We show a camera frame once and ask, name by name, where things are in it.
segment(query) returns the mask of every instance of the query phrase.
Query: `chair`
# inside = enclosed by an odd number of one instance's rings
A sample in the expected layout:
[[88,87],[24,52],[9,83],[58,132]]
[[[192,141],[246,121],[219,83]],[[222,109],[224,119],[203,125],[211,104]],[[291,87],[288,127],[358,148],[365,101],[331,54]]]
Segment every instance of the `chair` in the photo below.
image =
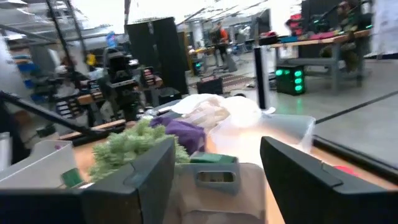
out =
[[235,62],[240,65],[249,63],[249,61],[243,60],[241,58],[242,54],[245,54],[246,52],[248,52],[248,49],[246,48],[245,40],[246,40],[246,37],[244,35],[242,35],[242,34],[237,35],[237,39],[236,39],[237,54],[236,54],[236,56],[238,57],[238,59]]

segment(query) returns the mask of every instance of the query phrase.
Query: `purple cloth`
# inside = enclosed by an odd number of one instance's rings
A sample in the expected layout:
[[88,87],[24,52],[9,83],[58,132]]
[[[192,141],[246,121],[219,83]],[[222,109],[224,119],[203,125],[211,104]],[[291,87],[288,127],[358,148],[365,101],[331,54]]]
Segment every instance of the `purple cloth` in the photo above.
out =
[[187,150],[188,155],[196,151],[205,151],[206,134],[203,128],[168,117],[154,118],[149,124],[152,128],[158,125],[166,127],[166,134],[176,135],[178,143]]

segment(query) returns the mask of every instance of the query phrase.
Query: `black box with green lights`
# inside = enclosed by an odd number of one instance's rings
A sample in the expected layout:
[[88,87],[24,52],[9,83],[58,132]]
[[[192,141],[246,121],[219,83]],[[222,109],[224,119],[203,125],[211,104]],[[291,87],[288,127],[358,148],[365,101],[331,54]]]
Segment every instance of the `black box with green lights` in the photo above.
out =
[[297,65],[278,65],[275,71],[276,90],[297,96],[305,93],[304,67]]

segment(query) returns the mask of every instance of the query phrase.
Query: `clear plastic container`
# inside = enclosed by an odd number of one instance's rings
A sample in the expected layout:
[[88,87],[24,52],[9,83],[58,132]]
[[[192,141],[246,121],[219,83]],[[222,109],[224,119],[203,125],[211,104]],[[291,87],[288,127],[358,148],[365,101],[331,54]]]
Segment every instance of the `clear plastic container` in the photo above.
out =
[[311,116],[263,114],[260,121],[248,128],[239,128],[231,117],[209,132],[218,154],[236,156],[240,162],[250,162],[262,167],[260,143],[270,136],[294,148],[309,153],[315,118]]
[[163,224],[209,223],[266,223],[264,170],[242,163],[177,166]]

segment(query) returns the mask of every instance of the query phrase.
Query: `black plastic divider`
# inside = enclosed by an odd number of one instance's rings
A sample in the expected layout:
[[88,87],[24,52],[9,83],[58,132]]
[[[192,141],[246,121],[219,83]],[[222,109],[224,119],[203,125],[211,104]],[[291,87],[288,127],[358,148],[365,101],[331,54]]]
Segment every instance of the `black plastic divider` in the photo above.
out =
[[398,185],[398,169],[390,164],[317,135],[313,136],[313,145]]

